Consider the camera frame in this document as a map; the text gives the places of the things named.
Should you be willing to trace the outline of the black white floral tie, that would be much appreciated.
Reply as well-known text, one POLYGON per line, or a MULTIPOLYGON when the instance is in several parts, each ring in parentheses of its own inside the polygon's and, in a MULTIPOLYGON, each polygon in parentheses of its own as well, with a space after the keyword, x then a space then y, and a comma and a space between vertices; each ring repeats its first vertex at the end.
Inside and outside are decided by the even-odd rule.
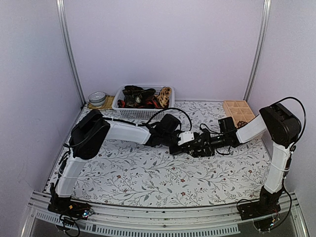
POLYGON ((209 157, 211 150, 204 143, 194 142, 183 145, 183 151, 194 158, 209 157))

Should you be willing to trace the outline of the wooden divided box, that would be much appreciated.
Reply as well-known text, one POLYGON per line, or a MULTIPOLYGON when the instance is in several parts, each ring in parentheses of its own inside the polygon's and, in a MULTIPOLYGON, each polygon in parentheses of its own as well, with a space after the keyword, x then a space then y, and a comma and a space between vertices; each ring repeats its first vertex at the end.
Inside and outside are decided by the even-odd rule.
POLYGON ((223 109, 227 117, 233 118, 236 127, 240 121, 248 123, 255 118, 248 103, 244 100, 224 100, 223 109))

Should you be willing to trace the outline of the white plastic basket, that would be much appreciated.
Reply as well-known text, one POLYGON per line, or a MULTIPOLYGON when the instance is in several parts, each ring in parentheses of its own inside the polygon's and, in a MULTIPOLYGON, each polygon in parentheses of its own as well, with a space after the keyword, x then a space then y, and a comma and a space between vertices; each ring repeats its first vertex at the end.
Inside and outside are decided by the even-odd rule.
MULTIPOLYGON (((156 112, 162 111, 162 109, 126 109, 126 108, 119 108, 117 106, 117 102, 119 99, 124 99, 124 94, 122 90, 124 89, 126 85, 121 86, 119 90, 117 91, 112 107, 113 109, 124 119, 149 119, 151 116, 153 116, 156 112)), ((142 87, 143 89, 149 89, 153 88, 156 90, 155 95, 153 96, 153 99, 157 100, 157 96, 159 95, 161 89, 163 87, 168 86, 161 86, 161 85, 136 85, 139 87, 142 87)), ((175 104, 175 89, 172 86, 169 86, 172 89, 171 95, 169 97, 169 105, 167 108, 171 108, 175 104)))

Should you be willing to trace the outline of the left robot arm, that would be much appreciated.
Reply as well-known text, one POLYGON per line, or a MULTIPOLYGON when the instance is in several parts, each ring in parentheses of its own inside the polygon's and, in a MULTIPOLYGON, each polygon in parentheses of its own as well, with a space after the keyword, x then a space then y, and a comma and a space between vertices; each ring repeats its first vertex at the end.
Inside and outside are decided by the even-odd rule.
POLYGON ((150 147, 163 145, 179 150, 194 139, 194 133, 182 131, 180 120, 172 114, 164 115, 158 122, 148 120, 136 124, 106 118, 99 110, 91 110, 72 129, 69 142, 64 144, 66 152, 59 163, 58 179, 50 186, 48 210, 70 214, 91 208, 89 204, 72 202, 72 189, 84 165, 98 155, 106 140, 122 140, 150 147))

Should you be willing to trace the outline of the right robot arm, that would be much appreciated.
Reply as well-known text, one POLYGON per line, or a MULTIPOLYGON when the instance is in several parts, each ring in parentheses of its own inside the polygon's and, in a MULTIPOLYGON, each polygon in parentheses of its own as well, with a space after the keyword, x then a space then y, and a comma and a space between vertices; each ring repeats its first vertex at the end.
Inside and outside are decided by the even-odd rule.
POLYGON ((242 220, 261 217, 280 211, 278 203, 282 193, 286 193, 284 182, 291 165, 291 156, 296 143, 302 137, 306 123, 289 111, 279 100, 259 110, 259 115, 240 128, 232 117, 218 121, 220 131, 211 131, 201 125, 203 133, 198 138, 198 156, 212 156, 217 148, 237 147, 255 137, 268 132, 273 143, 273 154, 267 179, 260 190, 259 200, 238 203, 237 210, 242 220))

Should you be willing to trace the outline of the rolled dark tie in box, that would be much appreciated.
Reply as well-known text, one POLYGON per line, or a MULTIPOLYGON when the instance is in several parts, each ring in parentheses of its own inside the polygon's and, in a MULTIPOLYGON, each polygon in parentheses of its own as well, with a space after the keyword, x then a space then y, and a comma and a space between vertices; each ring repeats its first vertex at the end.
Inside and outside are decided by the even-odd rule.
POLYGON ((245 126, 246 124, 247 124, 247 122, 240 120, 239 122, 237 122, 237 127, 240 128, 240 127, 245 126))

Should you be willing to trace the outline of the red navy striped tie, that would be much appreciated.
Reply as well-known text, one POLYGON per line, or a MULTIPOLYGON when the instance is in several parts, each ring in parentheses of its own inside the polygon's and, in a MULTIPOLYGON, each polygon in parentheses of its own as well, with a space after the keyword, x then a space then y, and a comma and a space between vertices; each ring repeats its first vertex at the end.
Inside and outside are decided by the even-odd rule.
POLYGON ((119 108, 126 109, 162 109, 162 106, 156 99, 149 99, 143 102, 137 103, 133 99, 119 99, 117 102, 119 108))

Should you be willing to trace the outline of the yellow beetle print tie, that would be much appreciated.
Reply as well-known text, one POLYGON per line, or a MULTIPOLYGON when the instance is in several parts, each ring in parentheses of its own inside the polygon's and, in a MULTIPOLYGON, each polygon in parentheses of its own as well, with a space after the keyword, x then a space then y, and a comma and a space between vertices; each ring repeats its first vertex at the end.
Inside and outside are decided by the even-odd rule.
POLYGON ((162 108, 167 108, 169 105, 169 97, 172 89, 170 87, 163 87, 157 96, 157 100, 162 108))

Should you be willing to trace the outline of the dark floral brown tie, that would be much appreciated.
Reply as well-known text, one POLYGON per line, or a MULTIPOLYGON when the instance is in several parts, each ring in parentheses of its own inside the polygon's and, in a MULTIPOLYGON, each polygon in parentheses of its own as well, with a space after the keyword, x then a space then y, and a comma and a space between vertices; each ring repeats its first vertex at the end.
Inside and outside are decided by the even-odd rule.
POLYGON ((153 99, 156 90, 153 88, 143 89, 139 86, 127 85, 124 87, 122 92, 124 94, 124 99, 133 99, 137 103, 140 103, 145 100, 153 99))

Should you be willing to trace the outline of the woven bamboo mat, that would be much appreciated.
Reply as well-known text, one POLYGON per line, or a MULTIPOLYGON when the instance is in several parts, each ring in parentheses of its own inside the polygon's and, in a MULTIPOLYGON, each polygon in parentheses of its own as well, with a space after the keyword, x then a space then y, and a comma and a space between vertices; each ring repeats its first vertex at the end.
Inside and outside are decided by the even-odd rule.
POLYGON ((88 103, 87 107, 91 110, 98 109, 98 110, 111 110, 112 103, 114 101, 114 96, 106 95, 104 100, 98 103, 88 103))

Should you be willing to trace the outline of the patterned ceramic bowl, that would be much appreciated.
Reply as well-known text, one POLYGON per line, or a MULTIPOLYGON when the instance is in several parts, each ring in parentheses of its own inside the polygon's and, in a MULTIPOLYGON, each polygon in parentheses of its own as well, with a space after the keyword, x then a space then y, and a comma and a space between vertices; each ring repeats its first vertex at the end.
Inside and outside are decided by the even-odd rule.
POLYGON ((88 99, 91 105, 100 107, 106 101, 106 93, 102 91, 94 92, 89 95, 88 99))

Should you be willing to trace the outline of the front aluminium rail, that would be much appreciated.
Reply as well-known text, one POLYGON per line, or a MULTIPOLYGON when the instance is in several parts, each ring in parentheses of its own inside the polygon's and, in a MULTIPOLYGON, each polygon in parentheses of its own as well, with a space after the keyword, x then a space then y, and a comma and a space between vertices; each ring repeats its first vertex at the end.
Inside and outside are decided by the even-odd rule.
POLYGON ((280 212, 243 220, 240 204, 184 208, 127 207, 93 203, 94 213, 68 225, 48 211, 50 196, 33 192, 21 236, 105 237, 307 237, 295 194, 282 195, 280 212))

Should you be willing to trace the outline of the right aluminium frame post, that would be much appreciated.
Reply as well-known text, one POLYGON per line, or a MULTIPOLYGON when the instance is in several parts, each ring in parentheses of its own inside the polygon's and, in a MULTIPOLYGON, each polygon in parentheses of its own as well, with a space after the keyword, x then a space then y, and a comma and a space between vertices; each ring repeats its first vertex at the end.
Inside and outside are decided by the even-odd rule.
POLYGON ((259 63, 260 63, 260 58, 261 58, 261 54, 264 47, 265 36, 266 36, 268 24, 269 24, 271 3, 272 3, 271 0, 263 1, 261 22, 260 22, 260 27, 259 27, 259 36, 257 40, 256 50, 255 50, 254 59, 253 59, 253 63, 250 70, 248 83, 247 83, 246 90, 243 97, 243 99, 247 102, 250 99, 250 95, 254 87, 254 83, 255 83, 255 79, 256 79, 259 63))

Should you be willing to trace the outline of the aluminium frame post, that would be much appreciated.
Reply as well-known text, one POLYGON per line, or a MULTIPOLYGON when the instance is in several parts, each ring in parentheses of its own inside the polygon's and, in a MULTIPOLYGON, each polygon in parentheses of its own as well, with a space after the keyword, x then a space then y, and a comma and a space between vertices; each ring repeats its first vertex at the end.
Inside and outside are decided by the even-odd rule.
POLYGON ((250 99, 250 95, 254 87, 254 83, 255 83, 255 79, 256 79, 259 63, 260 63, 260 58, 261 58, 261 54, 264 47, 265 36, 266 36, 268 24, 269 24, 271 3, 272 3, 271 0, 263 1, 261 22, 260 22, 260 27, 259 27, 259 36, 257 40, 256 50, 255 50, 254 59, 253 59, 253 63, 250 70, 248 83, 247 83, 246 90, 243 97, 243 99, 247 102, 250 99))
POLYGON ((86 104, 86 100, 83 94, 81 82, 79 80, 78 70, 75 63, 75 57, 74 57, 72 46, 71 46, 71 39, 69 35, 69 30, 68 30, 64 1, 56 0, 56 6, 57 6, 57 13, 58 13, 58 18, 60 22, 60 27, 61 27, 61 33, 62 33, 62 37, 65 44, 66 54, 68 57, 72 76, 74 79, 75 89, 78 93, 81 105, 84 106, 86 104))

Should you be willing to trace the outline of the left aluminium frame post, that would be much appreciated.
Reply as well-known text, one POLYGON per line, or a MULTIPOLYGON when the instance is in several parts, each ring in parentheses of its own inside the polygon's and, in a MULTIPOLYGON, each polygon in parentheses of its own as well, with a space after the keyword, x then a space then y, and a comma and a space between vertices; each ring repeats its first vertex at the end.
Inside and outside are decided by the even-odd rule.
POLYGON ((81 105, 84 106, 86 104, 86 100, 83 94, 81 82, 79 80, 78 70, 75 63, 75 57, 74 57, 72 46, 71 46, 71 39, 69 35, 69 30, 68 30, 64 1, 56 0, 56 6, 57 6, 57 13, 58 13, 58 18, 60 22, 60 27, 61 27, 61 33, 62 33, 62 37, 65 44, 66 54, 68 57, 72 76, 74 79, 75 89, 78 93, 81 105))

